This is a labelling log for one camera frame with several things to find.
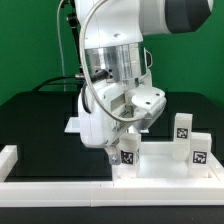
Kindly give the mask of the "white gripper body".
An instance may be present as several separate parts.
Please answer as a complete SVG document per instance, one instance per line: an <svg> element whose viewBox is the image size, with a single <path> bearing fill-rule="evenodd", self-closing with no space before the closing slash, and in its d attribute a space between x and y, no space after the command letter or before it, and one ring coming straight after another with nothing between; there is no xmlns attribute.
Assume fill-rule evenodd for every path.
<svg viewBox="0 0 224 224"><path fill-rule="evenodd" d="M134 118L135 122L120 122L111 118L97 104L89 87L84 85L78 99L80 137L89 148L112 145L131 126L147 130L162 114L165 93L152 86L151 72L140 79L137 87L124 90L121 82L98 81L93 87L104 107L119 118Z"/></svg>

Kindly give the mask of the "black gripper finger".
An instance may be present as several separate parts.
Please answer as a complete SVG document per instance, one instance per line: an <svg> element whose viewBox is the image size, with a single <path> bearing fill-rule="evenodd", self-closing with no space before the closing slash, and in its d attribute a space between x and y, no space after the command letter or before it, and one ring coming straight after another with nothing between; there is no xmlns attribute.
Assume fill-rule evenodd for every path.
<svg viewBox="0 0 224 224"><path fill-rule="evenodd" d="M106 152L111 165L119 165L121 163L121 154L117 146L107 147Z"/></svg>

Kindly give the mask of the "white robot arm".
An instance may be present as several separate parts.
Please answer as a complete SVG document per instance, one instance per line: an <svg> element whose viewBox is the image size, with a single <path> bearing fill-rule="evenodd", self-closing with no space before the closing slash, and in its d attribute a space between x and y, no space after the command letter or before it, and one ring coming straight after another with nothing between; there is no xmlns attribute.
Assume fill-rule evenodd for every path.
<svg viewBox="0 0 224 224"><path fill-rule="evenodd" d="M103 148L112 165L133 164L121 139L129 127L149 128L166 105L152 86L143 38L194 32L214 0L74 0L81 25L79 53L85 82L78 99L82 143Z"/></svg>

